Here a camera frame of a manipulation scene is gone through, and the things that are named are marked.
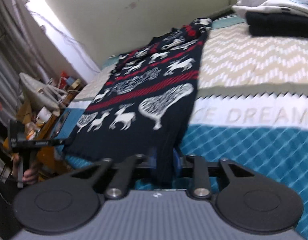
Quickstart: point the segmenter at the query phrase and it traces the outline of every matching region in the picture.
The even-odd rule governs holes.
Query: stack of folded clothes
[[[308,0],[238,0],[233,10],[252,36],[308,38]]]

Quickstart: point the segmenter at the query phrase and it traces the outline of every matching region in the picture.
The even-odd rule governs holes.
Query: black round disc
[[[17,220],[39,234],[63,233],[87,223],[98,211],[100,201],[82,179],[48,180],[23,189],[14,199]]]
[[[231,182],[216,198],[216,207],[233,226],[253,233],[273,233],[295,226],[303,213],[297,193],[262,177]]]

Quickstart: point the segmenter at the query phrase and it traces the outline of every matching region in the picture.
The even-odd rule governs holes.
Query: bed
[[[103,68],[71,103],[59,137],[71,133],[114,67]],[[308,39],[252,38],[237,15],[214,21],[180,150],[209,161],[233,159],[293,188],[305,204],[297,231],[308,239]],[[90,164],[65,159],[73,168]],[[139,181],[136,187],[151,186]]]

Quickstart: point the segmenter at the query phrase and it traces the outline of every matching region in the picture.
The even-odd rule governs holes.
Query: human hand
[[[20,164],[20,157],[19,155],[15,154],[13,156],[13,171],[12,171],[12,175],[15,178],[17,178],[19,164]],[[31,167],[24,172],[22,182],[30,185],[38,182],[38,170],[40,169],[40,167],[41,164],[37,161],[34,161],[31,164]]]

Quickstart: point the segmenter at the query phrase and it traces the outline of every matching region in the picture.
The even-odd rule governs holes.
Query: gray curtain
[[[4,0],[0,0],[0,121],[7,126],[9,119],[14,119],[22,103],[19,73],[26,73],[46,83],[55,73],[42,59],[35,45],[31,43],[22,14],[18,9],[18,0],[13,4],[13,18]]]

